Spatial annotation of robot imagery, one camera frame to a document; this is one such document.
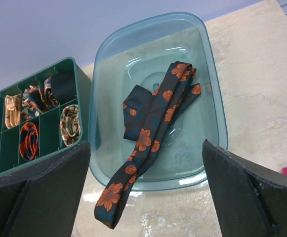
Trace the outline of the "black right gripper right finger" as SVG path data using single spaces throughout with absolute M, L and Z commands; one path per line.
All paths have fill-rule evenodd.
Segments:
M 287 237 L 287 176 L 208 140 L 203 163 L 224 237 Z

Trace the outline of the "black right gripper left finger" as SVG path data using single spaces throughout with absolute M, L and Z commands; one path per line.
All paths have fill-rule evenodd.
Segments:
M 69 237 L 90 161 L 83 141 L 0 177 L 0 237 Z

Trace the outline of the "black orange floral tie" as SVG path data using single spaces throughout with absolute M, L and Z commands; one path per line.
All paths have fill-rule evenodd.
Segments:
M 176 61 L 154 92 L 136 85 L 124 100 L 123 137 L 136 144 L 96 203 L 94 217 L 108 228 L 116 227 L 134 183 L 154 163 L 168 128 L 200 96 L 195 75 L 192 64 Z

